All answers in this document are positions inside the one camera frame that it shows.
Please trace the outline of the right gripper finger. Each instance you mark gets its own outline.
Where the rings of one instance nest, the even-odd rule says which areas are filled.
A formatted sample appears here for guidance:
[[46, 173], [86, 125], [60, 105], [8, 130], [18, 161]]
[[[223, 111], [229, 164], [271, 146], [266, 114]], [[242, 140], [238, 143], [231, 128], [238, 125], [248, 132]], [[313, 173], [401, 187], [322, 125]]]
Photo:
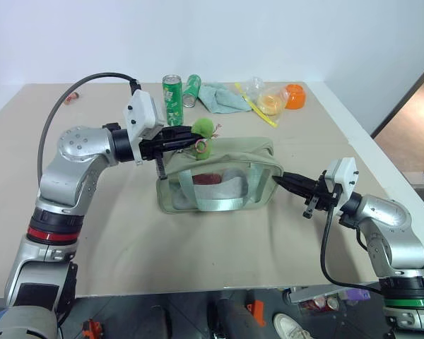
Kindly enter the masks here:
[[314, 196], [314, 180], [302, 175], [272, 176], [277, 185], [285, 190], [310, 200]]
[[281, 177], [281, 186], [286, 189], [313, 189], [316, 184], [316, 179], [310, 179], [297, 173], [284, 172]]

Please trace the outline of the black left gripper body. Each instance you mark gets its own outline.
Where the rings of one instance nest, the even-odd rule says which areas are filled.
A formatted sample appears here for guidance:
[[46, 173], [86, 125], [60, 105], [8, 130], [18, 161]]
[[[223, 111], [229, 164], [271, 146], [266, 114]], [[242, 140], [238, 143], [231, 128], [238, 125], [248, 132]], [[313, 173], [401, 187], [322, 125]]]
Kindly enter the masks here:
[[172, 152], [174, 127], [164, 127], [152, 140], [142, 140], [139, 143], [141, 158], [146, 161], [155, 160], [156, 171], [160, 180], [167, 179], [163, 156]]

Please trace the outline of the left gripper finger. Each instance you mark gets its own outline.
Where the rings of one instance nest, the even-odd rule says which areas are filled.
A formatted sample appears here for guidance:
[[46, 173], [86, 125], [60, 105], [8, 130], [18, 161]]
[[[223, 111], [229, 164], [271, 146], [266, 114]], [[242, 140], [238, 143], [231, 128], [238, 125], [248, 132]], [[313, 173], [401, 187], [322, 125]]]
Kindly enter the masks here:
[[184, 150], [195, 146], [198, 142], [205, 141], [205, 138], [168, 138], [162, 141], [162, 152]]
[[169, 139], [172, 140], [198, 140], [199, 135], [192, 131], [191, 126], [170, 126]]

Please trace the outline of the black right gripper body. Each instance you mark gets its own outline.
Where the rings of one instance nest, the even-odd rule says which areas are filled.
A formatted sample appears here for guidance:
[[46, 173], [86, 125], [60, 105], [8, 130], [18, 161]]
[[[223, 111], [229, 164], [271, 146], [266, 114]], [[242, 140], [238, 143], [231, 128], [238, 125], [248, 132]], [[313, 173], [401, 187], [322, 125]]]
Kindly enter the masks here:
[[338, 205], [341, 197], [341, 185], [332, 184], [329, 189], [326, 185], [326, 171], [323, 171], [317, 181], [309, 180], [306, 183], [306, 192], [305, 205], [307, 207], [302, 216], [310, 219], [315, 210], [329, 212]]

